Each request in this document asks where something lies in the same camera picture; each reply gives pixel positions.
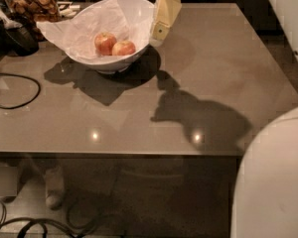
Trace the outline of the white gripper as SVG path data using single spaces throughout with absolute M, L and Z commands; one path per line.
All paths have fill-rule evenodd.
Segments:
M 159 47 L 167 38 L 182 8 L 181 0 L 156 0 L 149 43 Z

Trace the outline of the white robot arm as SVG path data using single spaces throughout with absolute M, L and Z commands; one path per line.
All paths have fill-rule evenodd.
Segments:
M 165 93 L 153 119 L 183 126 L 200 154 L 195 171 L 214 200 L 200 238 L 298 238 L 298 107 L 260 128 L 241 149 L 251 129 L 241 112 L 199 101 L 166 71 L 158 85 Z

